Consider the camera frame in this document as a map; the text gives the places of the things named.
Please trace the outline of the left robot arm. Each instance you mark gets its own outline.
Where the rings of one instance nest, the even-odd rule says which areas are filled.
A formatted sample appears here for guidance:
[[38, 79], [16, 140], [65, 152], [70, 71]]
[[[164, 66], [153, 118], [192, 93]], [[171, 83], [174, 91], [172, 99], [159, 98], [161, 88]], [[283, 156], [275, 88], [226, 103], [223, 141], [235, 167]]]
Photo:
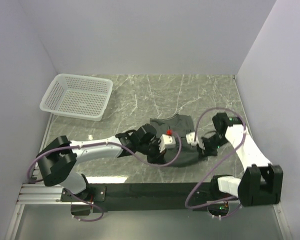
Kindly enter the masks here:
[[88, 181], [73, 168], [79, 163], [102, 159], [122, 158], [137, 152], [147, 156], [150, 164], [163, 165], [165, 145], [150, 124], [114, 136], [89, 141], [69, 140], [62, 135], [55, 138], [38, 155], [38, 167], [45, 186], [61, 185], [78, 201], [90, 195]]

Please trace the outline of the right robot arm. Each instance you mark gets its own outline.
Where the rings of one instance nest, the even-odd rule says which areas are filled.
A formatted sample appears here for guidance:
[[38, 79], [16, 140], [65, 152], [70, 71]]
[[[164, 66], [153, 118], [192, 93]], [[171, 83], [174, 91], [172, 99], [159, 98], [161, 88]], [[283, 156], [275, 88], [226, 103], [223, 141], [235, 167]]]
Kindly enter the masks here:
[[220, 200], [234, 196], [244, 207], [276, 205], [281, 200], [283, 169], [272, 164], [258, 148], [243, 122], [227, 113], [217, 113], [213, 118], [215, 134], [202, 137], [205, 156], [216, 156], [218, 148], [230, 144], [242, 164], [242, 178], [215, 175], [210, 181], [209, 193]]

